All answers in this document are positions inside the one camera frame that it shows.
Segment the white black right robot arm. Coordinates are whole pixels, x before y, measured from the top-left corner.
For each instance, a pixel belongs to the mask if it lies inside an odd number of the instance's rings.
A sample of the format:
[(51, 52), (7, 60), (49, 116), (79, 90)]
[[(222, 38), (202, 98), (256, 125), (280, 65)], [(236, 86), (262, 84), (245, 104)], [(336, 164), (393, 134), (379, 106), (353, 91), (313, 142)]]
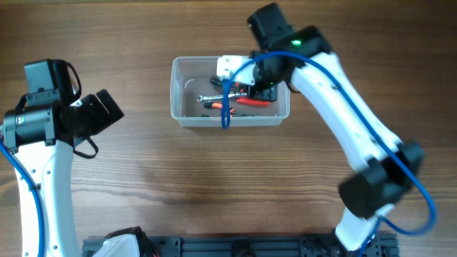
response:
[(253, 90), (286, 82), (303, 94), (326, 122), (354, 174), (338, 193), (345, 205), (335, 235), (350, 252), (363, 254), (395, 203), (418, 183), (423, 149), (404, 143), (386, 128), (345, 75), (331, 45), (315, 26), (297, 31), (277, 4), (266, 5), (247, 19), (260, 50), (272, 57), (255, 64)]

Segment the orange black long-nose pliers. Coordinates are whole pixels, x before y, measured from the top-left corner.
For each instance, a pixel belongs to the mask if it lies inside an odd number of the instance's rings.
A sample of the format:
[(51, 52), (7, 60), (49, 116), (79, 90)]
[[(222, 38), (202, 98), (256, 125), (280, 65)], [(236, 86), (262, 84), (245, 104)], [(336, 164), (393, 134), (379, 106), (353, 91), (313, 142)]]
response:
[[(203, 103), (203, 107), (205, 109), (222, 110), (223, 109), (223, 104), (222, 103), (217, 103), (217, 102), (205, 102), (205, 103)], [(230, 117), (234, 117), (236, 115), (235, 109), (234, 108), (230, 108), (229, 109), (229, 114), (230, 114)]]

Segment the clear plastic storage container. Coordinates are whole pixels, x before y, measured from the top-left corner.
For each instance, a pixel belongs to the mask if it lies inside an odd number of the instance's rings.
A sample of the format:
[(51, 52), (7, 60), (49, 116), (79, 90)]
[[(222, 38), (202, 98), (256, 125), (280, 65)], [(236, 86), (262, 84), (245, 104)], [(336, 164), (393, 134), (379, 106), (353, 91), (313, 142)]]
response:
[[(221, 111), (205, 109), (197, 96), (220, 95), (209, 79), (216, 75), (216, 56), (180, 56), (174, 59), (170, 81), (171, 115), (183, 127), (220, 127)], [(278, 99), (267, 107), (246, 106), (230, 101), (235, 112), (257, 117), (232, 117), (230, 127), (277, 126), (290, 114), (291, 93), (284, 82)]]

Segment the red handled cutting pliers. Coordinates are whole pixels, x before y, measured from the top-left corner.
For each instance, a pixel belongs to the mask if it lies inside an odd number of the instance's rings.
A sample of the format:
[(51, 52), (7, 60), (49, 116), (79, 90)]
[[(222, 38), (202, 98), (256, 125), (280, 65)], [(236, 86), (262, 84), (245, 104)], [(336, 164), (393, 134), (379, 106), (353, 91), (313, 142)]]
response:
[[(244, 87), (240, 83), (235, 83), (235, 89), (239, 93), (244, 92)], [(246, 105), (246, 106), (256, 106), (256, 107), (270, 106), (270, 103), (268, 101), (259, 101), (259, 100), (249, 99), (249, 98), (246, 98), (245, 96), (237, 97), (236, 103)]]

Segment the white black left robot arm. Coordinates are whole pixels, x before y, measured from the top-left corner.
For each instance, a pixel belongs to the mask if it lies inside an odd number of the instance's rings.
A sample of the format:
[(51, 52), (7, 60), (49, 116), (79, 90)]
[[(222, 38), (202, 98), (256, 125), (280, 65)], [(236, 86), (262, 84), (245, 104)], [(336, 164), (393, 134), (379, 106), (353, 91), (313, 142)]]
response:
[(4, 115), (1, 153), (19, 186), (23, 256), (80, 256), (71, 197), (77, 151), (124, 114), (107, 90), (82, 96), (75, 68), (61, 59), (24, 66), (29, 91)]

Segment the black red handled screwdriver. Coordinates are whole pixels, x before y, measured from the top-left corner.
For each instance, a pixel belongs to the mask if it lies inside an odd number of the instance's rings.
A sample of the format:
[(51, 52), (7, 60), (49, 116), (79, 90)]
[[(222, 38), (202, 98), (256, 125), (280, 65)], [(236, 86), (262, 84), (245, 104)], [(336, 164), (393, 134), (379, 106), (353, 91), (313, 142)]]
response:
[[(221, 88), (221, 89), (223, 88), (223, 82), (222, 82), (222, 80), (219, 79), (218, 77), (211, 77), (211, 78), (209, 79), (209, 81), (210, 81), (210, 83), (211, 83), (213, 86), (215, 86), (216, 88)], [(239, 89), (239, 88), (240, 88), (240, 85), (241, 85), (240, 83), (235, 82), (235, 83), (231, 86), (231, 88)]]

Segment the silver steel wrench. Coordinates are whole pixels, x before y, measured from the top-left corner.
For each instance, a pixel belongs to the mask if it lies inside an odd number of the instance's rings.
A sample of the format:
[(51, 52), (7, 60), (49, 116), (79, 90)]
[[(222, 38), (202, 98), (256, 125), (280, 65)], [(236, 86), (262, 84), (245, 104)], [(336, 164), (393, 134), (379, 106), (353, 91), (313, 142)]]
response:
[(202, 103), (205, 101), (222, 100), (224, 98), (235, 99), (235, 98), (246, 97), (246, 96), (247, 96), (247, 93), (231, 93), (231, 94), (227, 94), (226, 96), (225, 95), (197, 96), (197, 101)]

